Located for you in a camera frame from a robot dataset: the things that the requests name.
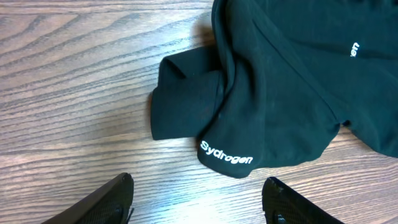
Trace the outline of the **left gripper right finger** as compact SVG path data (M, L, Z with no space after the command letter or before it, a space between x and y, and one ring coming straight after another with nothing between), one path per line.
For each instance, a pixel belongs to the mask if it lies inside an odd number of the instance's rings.
M262 210L267 224L343 224L276 177L264 182Z

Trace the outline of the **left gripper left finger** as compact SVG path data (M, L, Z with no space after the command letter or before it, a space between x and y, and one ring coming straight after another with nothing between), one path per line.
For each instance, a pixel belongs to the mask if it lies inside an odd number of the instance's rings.
M127 224L133 196L134 180L123 172L43 224Z

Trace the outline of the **black polo shirt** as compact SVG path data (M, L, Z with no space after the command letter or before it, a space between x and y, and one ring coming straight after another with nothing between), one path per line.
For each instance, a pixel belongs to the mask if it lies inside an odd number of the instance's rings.
M198 139L210 169L319 158L346 126L397 156L397 2L217 0L215 43L162 59L155 140Z

